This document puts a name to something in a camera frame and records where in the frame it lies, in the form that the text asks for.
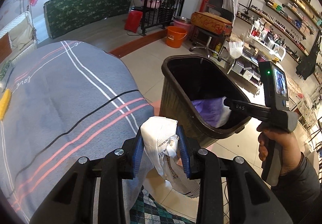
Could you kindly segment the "dark sleeve forearm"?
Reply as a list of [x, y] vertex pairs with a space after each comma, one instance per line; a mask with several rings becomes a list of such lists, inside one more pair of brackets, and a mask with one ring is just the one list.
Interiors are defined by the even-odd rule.
[[321, 184], [314, 167], [302, 155], [297, 168], [280, 176], [278, 184], [271, 187], [271, 191], [285, 208], [293, 223], [300, 223], [313, 209], [321, 193]]

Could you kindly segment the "person right hand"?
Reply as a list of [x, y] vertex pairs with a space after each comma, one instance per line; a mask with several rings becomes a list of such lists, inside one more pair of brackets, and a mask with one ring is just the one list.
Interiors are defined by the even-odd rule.
[[272, 128], [267, 123], [261, 122], [257, 127], [260, 132], [259, 159], [264, 162], [268, 156], [268, 150], [265, 147], [269, 140], [277, 142], [282, 147], [282, 168], [280, 175], [286, 175], [298, 167], [302, 159], [302, 153], [298, 146], [294, 133], [287, 133], [278, 128]]

